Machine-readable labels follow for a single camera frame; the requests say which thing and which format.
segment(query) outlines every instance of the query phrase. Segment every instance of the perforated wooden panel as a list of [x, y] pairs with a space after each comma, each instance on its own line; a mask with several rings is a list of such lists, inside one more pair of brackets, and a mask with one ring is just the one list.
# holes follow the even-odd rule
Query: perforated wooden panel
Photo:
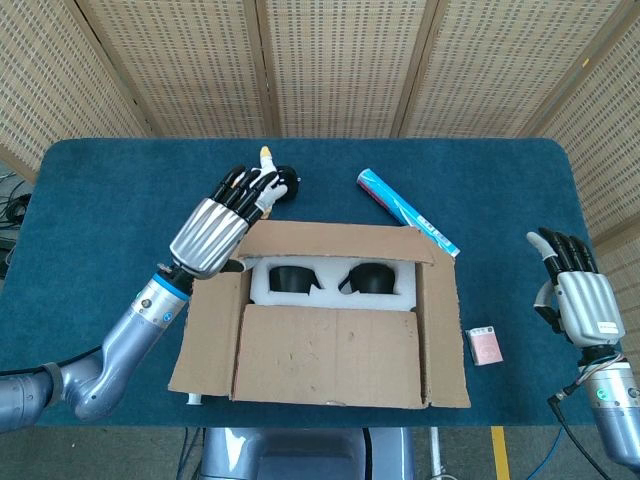
[[0, 146], [37, 171], [55, 141], [146, 135], [62, 0], [0, 2]]
[[265, 134], [242, 0], [79, 3], [164, 134]]
[[389, 136], [425, 0], [269, 0], [285, 136]]
[[609, 276], [627, 330], [625, 355], [640, 372], [640, 238], [601, 256], [600, 271]]
[[640, 212], [640, 19], [551, 120], [592, 237]]
[[450, 0], [401, 133], [516, 136], [618, 0]]

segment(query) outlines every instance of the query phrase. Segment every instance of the box flap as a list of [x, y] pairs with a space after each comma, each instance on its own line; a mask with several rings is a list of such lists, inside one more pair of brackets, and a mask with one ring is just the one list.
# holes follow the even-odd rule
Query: box flap
[[438, 246], [413, 227], [261, 220], [249, 230], [237, 255], [328, 255], [433, 263], [435, 250]]
[[435, 407], [471, 406], [464, 372], [458, 292], [453, 259], [434, 252], [432, 265], [416, 266], [418, 320], [424, 334], [422, 363], [426, 400]]
[[238, 325], [248, 284], [249, 274], [239, 273], [194, 282], [169, 390], [214, 396], [231, 393]]
[[234, 400], [423, 408], [412, 312], [247, 305], [240, 335]]

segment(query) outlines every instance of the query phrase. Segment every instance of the blue tablecloth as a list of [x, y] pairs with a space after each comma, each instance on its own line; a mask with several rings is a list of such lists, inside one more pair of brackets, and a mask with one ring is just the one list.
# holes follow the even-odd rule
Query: blue tablecloth
[[[0, 369], [63, 360], [98, 345], [136, 292], [169, 261], [168, 245], [232, 165], [276, 163], [302, 177], [272, 218], [394, 225], [356, 186], [373, 168], [460, 247], [464, 329], [493, 325], [504, 356], [474, 367], [472, 408], [396, 410], [229, 402], [202, 407], [167, 391], [178, 319], [144, 360], [110, 425], [353, 426], [551, 424], [545, 399], [577, 373], [578, 352], [532, 310], [544, 267], [525, 233], [539, 225], [586, 237], [567, 157], [552, 141], [81, 139], [46, 154], [0, 299]], [[582, 393], [565, 406], [590, 422]], [[65, 404], [42, 425], [75, 424]]]

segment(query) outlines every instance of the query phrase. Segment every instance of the toothpaste tube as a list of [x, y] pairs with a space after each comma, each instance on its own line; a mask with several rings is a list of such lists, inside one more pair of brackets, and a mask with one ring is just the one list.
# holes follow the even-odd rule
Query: toothpaste tube
[[436, 227], [427, 222], [418, 211], [409, 205], [389, 185], [378, 177], [370, 168], [360, 172], [358, 185], [364, 188], [376, 202], [386, 208], [391, 215], [405, 225], [416, 227], [433, 240], [442, 250], [452, 257], [460, 253], [460, 249], [442, 235]]

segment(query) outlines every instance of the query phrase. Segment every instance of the robot finger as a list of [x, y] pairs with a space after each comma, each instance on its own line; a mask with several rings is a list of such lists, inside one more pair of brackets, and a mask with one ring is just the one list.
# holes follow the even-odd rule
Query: robot finger
[[240, 199], [258, 176], [260, 175], [260, 170], [252, 170], [251, 172], [245, 174], [242, 179], [229, 189], [229, 192], [223, 197], [222, 204], [225, 207], [229, 207], [235, 203], [238, 199]]
[[256, 205], [263, 211], [270, 209], [276, 201], [284, 197], [289, 191], [287, 185], [276, 185], [275, 187], [267, 188], [258, 197]]
[[558, 254], [549, 245], [549, 242], [535, 232], [527, 233], [527, 240], [542, 255], [542, 261], [551, 277], [551, 282], [556, 285], [558, 283], [558, 275], [563, 271]]
[[571, 236], [570, 238], [580, 252], [580, 256], [582, 257], [585, 265], [585, 272], [598, 273], [598, 267], [596, 266], [596, 262], [593, 259], [593, 255], [591, 254], [589, 247], [587, 247], [587, 245], [578, 237]]
[[278, 177], [276, 172], [270, 172], [259, 180], [254, 180], [252, 186], [247, 193], [236, 200], [233, 204], [229, 205], [229, 208], [242, 216], [242, 212], [247, 208], [253, 206], [254, 202], [258, 199], [262, 191], [269, 188], [269, 185]]
[[540, 290], [538, 290], [533, 309], [551, 326], [554, 333], [561, 333], [560, 314], [551, 306], [552, 298], [553, 285], [551, 281], [547, 280], [547, 282], [540, 287]]
[[575, 266], [576, 270], [584, 272], [586, 266], [582, 261], [582, 255], [580, 254], [578, 246], [571, 240], [571, 238], [567, 237], [565, 234], [561, 232], [556, 232], [556, 233], [560, 238], [560, 240], [562, 241], [562, 243], [564, 244], [564, 246], [566, 247], [566, 249], [568, 250], [569, 255], [571, 257], [571, 261], [573, 262], [573, 265]]
[[236, 165], [222, 178], [222, 181], [218, 184], [211, 196], [212, 200], [220, 202], [224, 196], [229, 192], [229, 189], [233, 186], [233, 183], [242, 175], [245, 171], [244, 165]]
[[276, 170], [275, 165], [273, 164], [273, 157], [271, 156], [271, 151], [269, 147], [264, 146], [260, 149], [260, 176], [256, 180], [254, 180], [252, 187], [256, 182], [262, 180], [266, 175], [269, 175], [272, 172], [276, 173], [276, 176], [271, 181], [271, 184], [275, 184], [278, 181], [278, 172]]
[[538, 228], [540, 235], [542, 235], [547, 242], [551, 245], [551, 247], [558, 254], [558, 259], [560, 260], [560, 265], [562, 270], [572, 272], [576, 269], [575, 265], [573, 265], [573, 261], [571, 260], [571, 256], [569, 255], [569, 251], [566, 249], [562, 240], [556, 232], [550, 230], [546, 227]]

